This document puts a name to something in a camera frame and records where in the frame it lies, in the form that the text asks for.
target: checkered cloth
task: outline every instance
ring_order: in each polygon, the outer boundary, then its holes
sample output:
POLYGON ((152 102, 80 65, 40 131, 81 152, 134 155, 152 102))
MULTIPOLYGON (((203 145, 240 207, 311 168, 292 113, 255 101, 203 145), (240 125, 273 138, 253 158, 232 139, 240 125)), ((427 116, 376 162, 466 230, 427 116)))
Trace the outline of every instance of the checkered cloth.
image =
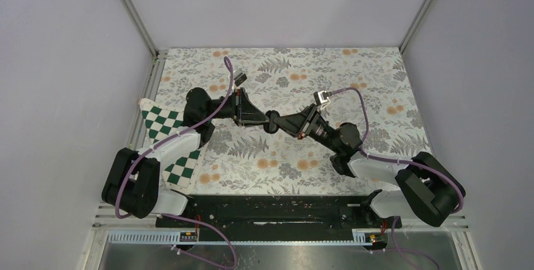
MULTIPOLYGON (((139 101, 141 115, 145 121, 147 134, 152 143, 156 143, 174 132, 182 124, 183 114, 174 108, 161 106, 149 99, 139 101)), ((188 193, 194 181, 195 166, 202 149, 191 152, 188 157, 182 157, 162 172, 168 187, 188 193)))

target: white enclosure panel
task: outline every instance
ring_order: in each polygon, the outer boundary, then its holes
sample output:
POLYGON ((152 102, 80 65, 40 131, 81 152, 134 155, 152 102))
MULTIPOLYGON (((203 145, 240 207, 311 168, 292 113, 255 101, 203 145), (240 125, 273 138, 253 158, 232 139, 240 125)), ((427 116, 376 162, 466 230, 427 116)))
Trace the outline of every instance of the white enclosure panel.
POLYGON ((423 0, 132 0, 158 48, 393 47, 423 0))
POLYGON ((76 268, 151 57, 120 0, 0 0, 0 269, 76 268))
POLYGON ((533 0, 436 0, 405 54, 484 269, 532 269, 533 0))

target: purple cable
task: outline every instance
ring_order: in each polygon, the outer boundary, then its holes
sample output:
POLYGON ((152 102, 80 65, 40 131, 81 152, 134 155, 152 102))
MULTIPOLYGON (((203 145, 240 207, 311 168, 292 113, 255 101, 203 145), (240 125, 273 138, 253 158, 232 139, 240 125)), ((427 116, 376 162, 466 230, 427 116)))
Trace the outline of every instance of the purple cable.
POLYGON ((460 191, 460 188, 458 188, 458 186, 449 177, 447 177, 446 175, 440 173, 439 171, 437 171, 436 169, 433 169, 432 167, 429 167, 429 166, 426 166, 426 165, 423 165, 423 164, 419 164, 419 163, 411 161, 411 160, 397 160, 397 159, 394 159, 394 158, 377 157, 377 156, 370 155, 367 152, 365 152, 365 150, 363 149, 363 143, 365 143, 365 139, 367 138, 367 134, 369 133, 369 119, 367 118, 367 112, 365 111, 365 105, 363 103, 363 96, 361 95, 360 91, 355 87, 347 87, 347 88, 344 88, 344 89, 338 89, 337 91, 333 91, 332 95, 345 92, 345 91, 347 91, 349 89, 353 90, 353 91, 356 91, 356 93, 358 93, 358 96, 360 97, 361 108, 363 110, 363 117, 365 118, 365 133, 363 134, 363 137, 361 138, 362 145, 360 146, 361 153, 365 157, 368 157, 369 159, 383 161, 383 162, 389 162, 389 163, 397 163, 398 162, 398 163, 401 163, 401 164, 413 165, 413 166, 417 166, 418 168, 424 169, 426 171, 432 172, 433 174, 437 175, 442 180, 447 182, 454 189, 454 191, 456 191, 456 194, 458 195, 458 206, 451 213, 456 213, 456 212, 460 211, 463 208, 463 195, 462 195, 462 192, 460 191))
POLYGON ((375 250, 375 251, 372 251, 372 250, 349 250, 349 251, 352 251, 352 252, 357 252, 357 253, 369 253, 369 254, 377 254, 377 253, 392 253, 392 252, 395 252, 395 253, 398 253, 400 251, 402 252, 406 252, 406 253, 411 253, 411 254, 417 254, 417 255, 420 255, 420 256, 423 256, 425 257, 427 260, 431 261, 434 265, 436 265, 436 267, 438 268, 438 270, 441 269, 440 265, 438 264, 438 262, 433 259, 431 256, 429 256, 428 254, 424 253, 424 252, 421 252, 421 251, 417 251, 417 250, 414 250, 414 249, 406 249, 406 248, 399 248, 397 250, 397 248, 387 248, 387 249, 382 249, 382 250, 375 250))
MULTIPOLYGON (((418 267, 415 263, 413 263, 412 261, 410 261, 403 253, 402 251, 407 251, 407 249, 401 249, 399 248, 399 246, 397 245, 397 239, 395 238, 395 224, 397 223, 397 220, 400 219, 401 217, 395 217, 395 220, 393 220, 393 225, 391 226, 391 239, 393 240, 393 244, 395 245, 395 248, 397 249, 397 251, 399 252, 400 256, 408 263, 410 264, 413 268, 415 269, 419 269, 419 270, 423 270, 422 268, 418 267)), ((421 251, 417 251, 417 250, 412 250, 411 251, 412 253, 415 253, 415 254, 419 254, 419 255, 422 255, 424 257, 426 257, 429 261, 431 261, 432 263, 434 263, 434 265, 436 265, 436 267, 438 267, 438 270, 441 269, 440 265, 438 264, 438 262, 433 259, 432 257, 430 257, 429 255, 421 252, 421 251)))
POLYGON ((173 219, 176 219, 176 220, 185 221, 185 222, 200 224, 200 225, 206 226, 206 227, 212 229, 213 231, 217 232, 217 234, 219 234, 224 239, 226 244, 228 244, 228 246, 230 247, 230 250, 232 251, 232 255, 234 256, 234 264, 232 266, 225 266, 225 265, 217 264, 216 262, 212 262, 209 259, 206 259, 206 258, 204 258, 202 256, 198 256, 198 255, 193 254, 191 252, 187 252, 187 251, 183 251, 183 250, 179 250, 178 249, 179 252, 181 252, 183 254, 186 254, 186 255, 188 255, 190 257, 194 257, 195 259, 199 259, 201 261, 207 262, 208 264, 214 265, 215 267, 221 267, 223 269, 234 269, 235 267, 237 267, 237 253, 236 253, 236 250, 235 250, 234 246, 232 246, 232 244, 230 243, 230 240, 226 237, 226 235, 224 235, 219 229, 215 228, 214 226, 212 226, 212 225, 210 225, 208 223, 204 223, 204 222, 197 221, 197 220, 192 220, 190 218, 180 217, 180 216, 177 216, 177 215, 170 215, 170 214, 164 213, 164 214, 162 214, 162 216, 173 218, 173 219))
MULTIPOLYGON (((228 57, 224 57, 224 64, 226 65, 226 68, 228 69, 228 71, 230 71, 230 86, 228 87, 228 91, 226 92, 226 97, 222 100, 221 104, 219 105, 219 107, 213 111, 213 113, 209 116, 207 116, 204 120, 202 120, 201 122, 198 122, 197 124, 193 125, 192 127, 189 127, 189 128, 186 128, 185 130, 179 132, 179 133, 175 133, 174 135, 171 135, 170 137, 167 137, 161 141, 159 141, 158 143, 154 144, 154 149, 157 149, 158 147, 162 146, 163 144, 167 143, 168 141, 176 138, 176 137, 179 137, 185 133, 188 133, 190 131, 192 131, 193 129, 199 127, 200 125, 206 123, 207 121, 211 120, 219 111, 220 109, 224 106, 224 104, 226 103, 226 101, 228 100, 228 97, 230 97, 230 95, 232 94, 232 86, 234 86, 234 67, 232 66, 232 62, 230 62, 230 58, 228 57)), ((131 214, 127 213, 125 215, 121 215, 120 214, 120 200, 122 199, 122 194, 124 193, 124 189, 126 188, 126 183, 128 182, 128 179, 130 179, 130 175, 133 173, 135 167, 137 166, 137 164, 139 164, 139 162, 141 162, 141 160, 146 157, 149 153, 152 152, 152 149, 148 149, 147 151, 145 151, 144 153, 142 153, 141 155, 139 155, 139 157, 135 160, 135 162, 133 162, 132 166, 130 166, 130 169, 128 170, 128 172, 126 173, 126 176, 124 177, 124 180, 122 181, 121 185, 120 185, 120 188, 118 190, 118 193, 117 193, 117 198, 115 200, 115 216, 117 218, 127 218, 129 217, 131 214)))
MULTIPOLYGON (((442 180, 444 180, 446 183, 448 183, 456 191, 456 194, 458 195, 458 206, 456 207, 456 209, 454 209, 452 211, 452 213, 456 213, 456 212, 460 211, 463 208, 463 195, 462 195, 462 192, 460 191, 460 188, 458 188, 458 186, 451 179, 449 179, 449 177, 447 177, 446 175, 440 173, 439 171, 437 171, 436 169, 433 169, 432 167, 429 167, 429 166, 426 166, 426 165, 423 165, 423 164, 419 164, 419 163, 411 161, 411 160, 397 160, 397 159, 393 159, 393 158, 377 157, 377 156, 370 155, 367 152, 365 152, 365 150, 363 149, 363 143, 365 142, 365 139, 367 138, 367 135, 369 133, 369 119, 367 118, 367 112, 365 111, 365 104, 363 102, 363 96, 361 95, 361 92, 355 87, 346 87, 344 89, 338 89, 337 91, 333 91, 332 95, 343 93, 345 91, 348 91, 349 89, 352 90, 352 91, 355 91, 356 93, 358 93, 358 96, 360 97, 361 109, 363 110, 363 117, 365 119, 365 133, 363 134, 363 137, 361 138, 361 146, 360 146, 361 153, 365 157, 368 157, 369 159, 378 160, 378 161, 382 161, 382 162, 391 162, 391 163, 397 163, 398 162, 398 163, 401 163, 401 164, 413 165, 413 166, 417 166, 418 168, 424 169, 426 171, 432 172, 433 174, 436 174, 438 177, 440 177, 442 180)), ((405 251, 405 252, 410 252, 410 251, 408 251, 408 249, 401 249, 401 248, 399 248, 397 246, 397 240, 395 239, 395 224, 397 223, 397 220, 399 218, 400 217, 395 217, 395 220, 393 221, 393 227, 391 228, 391 237, 393 239, 393 244, 395 245, 395 249, 397 250, 397 252, 400 254, 400 256, 408 264, 410 264, 415 269, 420 269, 417 265, 415 265, 412 261, 410 261, 402 253, 402 251, 405 251)), ((441 269, 440 265, 434 259, 432 259, 429 255, 427 255, 427 254, 425 254, 425 253, 423 253, 421 251, 417 251, 417 250, 412 250, 411 253, 419 254, 419 255, 422 255, 422 256, 426 257, 431 262, 436 264, 436 266, 438 266, 438 269, 441 269)))
MULTIPOLYGON (((232 66, 232 62, 230 62, 230 59, 228 57, 224 57, 224 64, 226 65, 226 68, 228 69, 228 71, 230 71, 230 86, 228 87, 228 91, 226 93, 226 97, 222 100, 222 102, 219 105, 219 107, 215 111, 213 111, 213 113, 211 115, 209 115, 207 118, 205 118, 201 122, 193 125, 192 127, 186 128, 185 130, 181 131, 180 133, 175 133, 174 135, 159 141, 158 143, 156 143, 154 145, 154 149, 157 149, 158 147, 162 146, 164 143, 166 143, 166 142, 168 142, 168 141, 170 141, 170 140, 172 140, 172 139, 174 139, 176 137, 179 137, 180 135, 188 133, 191 130, 195 129, 196 127, 206 123, 208 120, 211 120, 220 111, 220 109, 224 106, 224 104, 228 100, 228 97, 230 97, 230 95, 232 94, 232 87, 234 86, 234 68, 232 66)), ((144 157, 146 157, 151 152, 152 152, 152 149, 148 149, 144 153, 140 154, 139 157, 133 162, 132 166, 130 166, 130 169, 128 170, 128 172, 126 173, 126 176, 124 177, 124 180, 122 181, 122 183, 120 185, 120 188, 118 190, 117 198, 116 198, 116 201, 115 201, 115 216, 117 218, 127 218, 127 217, 129 217, 131 215, 130 213, 127 213, 126 215, 121 215, 120 214, 120 208, 119 208, 120 200, 122 199, 122 194, 124 193, 124 189, 126 188, 126 183, 130 179, 130 175, 133 173, 135 167, 137 166, 137 164, 139 164, 139 162, 144 157)), ((205 261, 205 262, 207 262, 207 263, 209 263, 211 265, 214 265, 216 267, 221 267, 221 268, 224 268, 224 269, 234 269, 235 267, 237 267, 236 250, 234 249, 234 247, 230 243, 230 240, 219 229, 215 228, 214 226, 212 226, 212 225, 210 225, 208 223, 192 220, 192 219, 189 219, 189 218, 179 217, 177 215, 164 214, 164 216, 175 218, 177 220, 182 220, 182 221, 186 221, 186 222, 190 222, 190 223, 203 225, 203 226, 206 226, 206 227, 212 229, 213 231, 217 232, 225 240, 225 242, 228 243, 228 246, 230 246, 230 250, 232 251, 232 255, 234 256, 234 265, 233 266, 220 265, 220 264, 217 264, 215 262, 209 261, 208 259, 205 259, 204 257, 200 257, 200 256, 197 256, 195 254, 192 254, 190 252, 187 252, 187 251, 181 251, 181 252, 183 252, 184 254, 186 254, 188 256, 194 257, 195 259, 199 259, 201 261, 205 261)))

